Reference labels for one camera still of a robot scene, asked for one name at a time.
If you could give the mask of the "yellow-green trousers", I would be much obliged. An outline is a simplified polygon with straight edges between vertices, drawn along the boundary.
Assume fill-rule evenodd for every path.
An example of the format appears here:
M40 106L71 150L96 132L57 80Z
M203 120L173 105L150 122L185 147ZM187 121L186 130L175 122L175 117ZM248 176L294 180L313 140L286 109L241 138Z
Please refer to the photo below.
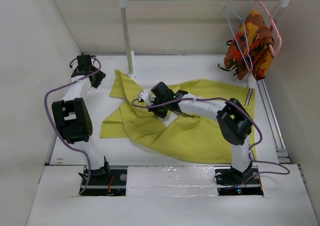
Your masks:
M102 122L101 138L128 137L160 154L192 163L231 163L231 147L215 121L196 115L178 116L165 125L152 112L132 105L140 91L140 85L121 71L115 71L109 95L125 101Z

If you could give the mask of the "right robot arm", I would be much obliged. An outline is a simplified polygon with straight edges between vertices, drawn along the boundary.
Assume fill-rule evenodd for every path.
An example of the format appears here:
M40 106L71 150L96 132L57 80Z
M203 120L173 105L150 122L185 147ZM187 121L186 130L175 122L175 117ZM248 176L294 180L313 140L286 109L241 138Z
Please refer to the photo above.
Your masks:
M253 124L237 99L203 99L184 90L174 92L164 82L159 82L150 91L141 91L139 98L156 117L165 118L168 111L172 111L216 121L223 138L231 146L228 180L238 184L248 179L252 168L250 134Z

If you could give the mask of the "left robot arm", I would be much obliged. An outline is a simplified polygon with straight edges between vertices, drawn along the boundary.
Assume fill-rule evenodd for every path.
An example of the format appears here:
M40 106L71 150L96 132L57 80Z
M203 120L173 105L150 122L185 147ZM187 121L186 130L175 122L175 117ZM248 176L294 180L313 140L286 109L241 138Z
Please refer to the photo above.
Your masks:
M89 89L98 88L106 74L100 67L94 66L95 62L101 65L96 56L80 55L75 61L77 65L66 94L51 105L55 127L63 140L89 161L89 168L80 174L81 177L85 179L89 176L100 184L106 184L112 176L110 165L92 139L93 124L85 104Z

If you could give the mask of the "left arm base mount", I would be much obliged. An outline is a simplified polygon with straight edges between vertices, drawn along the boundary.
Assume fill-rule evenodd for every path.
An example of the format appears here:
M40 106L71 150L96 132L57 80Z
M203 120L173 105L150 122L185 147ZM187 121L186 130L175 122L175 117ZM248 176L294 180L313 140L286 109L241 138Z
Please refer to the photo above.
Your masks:
M127 184L128 168L122 166L112 166L109 176L97 176L91 173L87 183L88 170L79 173L81 177L81 196L125 196Z

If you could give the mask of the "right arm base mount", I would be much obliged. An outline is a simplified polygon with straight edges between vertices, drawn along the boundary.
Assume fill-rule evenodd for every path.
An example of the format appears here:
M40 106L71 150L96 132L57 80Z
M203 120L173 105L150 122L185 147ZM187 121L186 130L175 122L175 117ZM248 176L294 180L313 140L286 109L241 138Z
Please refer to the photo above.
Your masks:
M244 179L235 179L230 166L215 166L214 170L212 180L217 185L218 196L264 195L261 181L253 177L258 173L257 166L251 168Z

